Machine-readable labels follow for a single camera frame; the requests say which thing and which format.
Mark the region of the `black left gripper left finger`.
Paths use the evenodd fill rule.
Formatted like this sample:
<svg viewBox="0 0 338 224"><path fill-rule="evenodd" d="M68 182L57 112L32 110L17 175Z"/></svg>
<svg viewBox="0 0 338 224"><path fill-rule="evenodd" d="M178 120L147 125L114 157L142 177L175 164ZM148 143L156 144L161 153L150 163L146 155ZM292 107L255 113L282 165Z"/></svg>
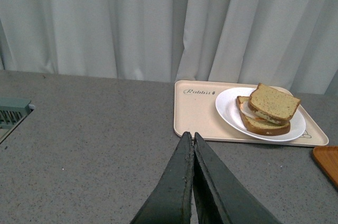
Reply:
<svg viewBox="0 0 338 224"><path fill-rule="evenodd" d="M131 223L190 223L193 175L192 137L185 132L156 188Z"/></svg>

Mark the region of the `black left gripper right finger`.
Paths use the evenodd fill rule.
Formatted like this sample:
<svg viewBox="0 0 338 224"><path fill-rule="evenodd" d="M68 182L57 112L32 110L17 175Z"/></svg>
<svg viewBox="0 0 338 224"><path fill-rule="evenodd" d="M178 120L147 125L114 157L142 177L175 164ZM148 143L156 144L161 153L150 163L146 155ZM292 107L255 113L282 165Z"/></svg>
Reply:
<svg viewBox="0 0 338 224"><path fill-rule="evenodd" d="M194 152L193 191L199 223L280 223L198 133Z"/></svg>

